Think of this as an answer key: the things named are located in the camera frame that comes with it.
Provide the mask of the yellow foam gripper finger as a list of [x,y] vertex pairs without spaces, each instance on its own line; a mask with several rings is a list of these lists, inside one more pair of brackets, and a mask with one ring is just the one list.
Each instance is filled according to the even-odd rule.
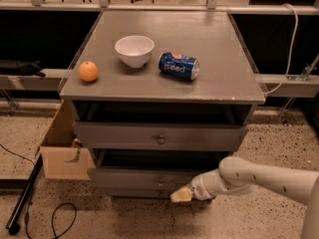
[[190,202],[192,200],[192,191],[188,187],[182,187],[170,196],[170,200],[173,203]]

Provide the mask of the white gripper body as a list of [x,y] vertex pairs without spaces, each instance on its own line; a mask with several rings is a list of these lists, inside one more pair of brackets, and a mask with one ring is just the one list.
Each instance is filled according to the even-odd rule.
[[196,176],[190,182],[190,189],[191,189],[192,197],[196,200],[200,200],[200,201],[210,200],[215,197],[215,195],[210,193],[205,187],[202,174]]

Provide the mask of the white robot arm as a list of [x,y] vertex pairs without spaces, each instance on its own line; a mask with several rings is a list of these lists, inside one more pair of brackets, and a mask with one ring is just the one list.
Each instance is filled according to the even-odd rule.
[[256,164],[237,156],[224,158],[217,169],[194,177],[170,195],[172,202],[240,195],[257,186],[307,206],[301,239],[319,239],[319,172]]

